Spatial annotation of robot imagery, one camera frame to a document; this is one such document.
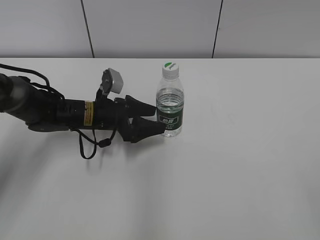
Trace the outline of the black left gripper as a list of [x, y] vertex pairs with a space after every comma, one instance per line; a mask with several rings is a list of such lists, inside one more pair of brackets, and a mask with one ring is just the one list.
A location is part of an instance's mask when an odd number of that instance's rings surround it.
[[142, 118], [154, 116], [156, 109], [130, 95], [114, 100], [107, 97], [95, 101], [67, 99], [56, 108], [56, 130], [113, 130], [119, 132], [123, 140], [135, 144], [165, 132], [164, 123]]

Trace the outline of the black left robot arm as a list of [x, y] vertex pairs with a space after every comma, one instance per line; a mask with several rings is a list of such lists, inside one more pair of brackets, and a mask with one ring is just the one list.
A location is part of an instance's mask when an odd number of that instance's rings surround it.
[[156, 107], [125, 98], [109, 99], [100, 87], [94, 101], [64, 99], [53, 89], [37, 89], [24, 76], [0, 76], [0, 111], [22, 120], [34, 132], [103, 130], [137, 143], [163, 134], [165, 125], [148, 120]]

